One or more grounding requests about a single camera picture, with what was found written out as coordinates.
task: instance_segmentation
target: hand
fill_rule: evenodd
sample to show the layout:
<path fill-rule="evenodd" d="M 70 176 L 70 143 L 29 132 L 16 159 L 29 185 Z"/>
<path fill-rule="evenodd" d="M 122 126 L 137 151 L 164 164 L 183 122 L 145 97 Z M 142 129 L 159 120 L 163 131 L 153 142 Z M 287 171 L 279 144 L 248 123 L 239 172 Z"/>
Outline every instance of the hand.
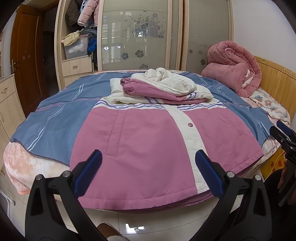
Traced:
<path fill-rule="evenodd" d="M 281 179 L 279 180 L 279 185 L 278 185 L 278 189 L 280 189 L 283 184 L 285 183 L 285 176 L 286 176 L 286 173 L 287 173 L 287 165 L 288 165 L 288 160 L 286 159 L 284 161 L 284 168 L 283 168 L 283 171 L 281 172 Z M 289 197 L 289 199 L 287 200 L 287 203 L 288 205 L 296 205 L 296 189 L 294 190 L 294 192 L 292 193 L 291 197 Z"/>

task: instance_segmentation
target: wooden headboard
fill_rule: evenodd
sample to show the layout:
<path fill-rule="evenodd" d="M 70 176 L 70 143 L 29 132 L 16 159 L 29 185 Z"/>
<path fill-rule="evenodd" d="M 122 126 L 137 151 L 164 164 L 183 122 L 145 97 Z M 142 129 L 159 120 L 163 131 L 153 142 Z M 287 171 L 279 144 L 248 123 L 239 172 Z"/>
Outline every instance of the wooden headboard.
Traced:
<path fill-rule="evenodd" d="M 296 111 L 296 73 L 269 60 L 255 58 L 262 71 L 260 87 L 287 109 L 292 121 Z"/>

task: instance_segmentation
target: silver bolt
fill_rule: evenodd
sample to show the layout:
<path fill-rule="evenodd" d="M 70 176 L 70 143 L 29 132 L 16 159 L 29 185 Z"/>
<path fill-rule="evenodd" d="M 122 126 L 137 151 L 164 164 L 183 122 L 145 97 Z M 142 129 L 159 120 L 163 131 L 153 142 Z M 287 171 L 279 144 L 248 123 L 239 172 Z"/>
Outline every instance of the silver bolt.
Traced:
<path fill-rule="evenodd" d="M 70 171 L 64 171 L 62 175 L 63 175 L 63 177 L 69 177 L 70 174 L 71 174 Z"/>
<path fill-rule="evenodd" d="M 41 178 L 43 177 L 43 175 L 42 174 L 38 174 L 37 176 L 36 176 L 36 180 L 40 180 Z"/>
<path fill-rule="evenodd" d="M 233 178 L 235 176 L 234 172 L 227 172 L 227 177 Z"/>
<path fill-rule="evenodd" d="M 260 175 L 255 175 L 255 179 L 256 179 L 257 181 L 261 181 L 261 180 L 262 180 L 262 177 L 261 177 Z"/>

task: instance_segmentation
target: cabinet handle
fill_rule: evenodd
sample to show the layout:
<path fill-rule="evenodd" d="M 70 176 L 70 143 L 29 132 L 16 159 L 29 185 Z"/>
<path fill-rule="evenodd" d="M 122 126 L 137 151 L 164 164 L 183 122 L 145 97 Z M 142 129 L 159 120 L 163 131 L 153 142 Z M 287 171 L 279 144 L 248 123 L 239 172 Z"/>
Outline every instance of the cabinet handle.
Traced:
<path fill-rule="evenodd" d="M 3 116 L 2 116 L 1 112 L 0 112 L 0 116 L 1 116 L 2 122 L 4 123 L 4 119 L 3 119 Z"/>
<path fill-rule="evenodd" d="M 5 94 L 6 91 L 7 91 L 7 87 L 6 87 L 4 90 L 2 90 L 0 93 L 1 93 L 1 94 Z"/>

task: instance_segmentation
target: blue rubber pad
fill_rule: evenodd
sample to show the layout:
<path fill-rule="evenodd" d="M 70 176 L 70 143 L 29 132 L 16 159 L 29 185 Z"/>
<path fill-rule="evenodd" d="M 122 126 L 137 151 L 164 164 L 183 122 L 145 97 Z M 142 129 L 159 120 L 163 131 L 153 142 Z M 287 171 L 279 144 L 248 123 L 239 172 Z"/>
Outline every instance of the blue rubber pad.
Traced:
<path fill-rule="evenodd" d="M 282 123 L 280 120 L 277 121 L 276 126 L 280 128 L 287 136 L 291 136 L 291 130 L 289 127 L 287 127 L 284 123 Z"/>
<path fill-rule="evenodd" d="M 195 154 L 195 163 L 212 194 L 221 199 L 224 193 L 223 181 L 204 155 L 201 150 L 197 151 Z"/>
<path fill-rule="evenodd" d="M 81 197 L 86 193 L 91 181 L 102 164 L 102 159 L 102 153 L 97 151 L 76 178 L 74 182 L 74 195 L 76 197 Z"/>

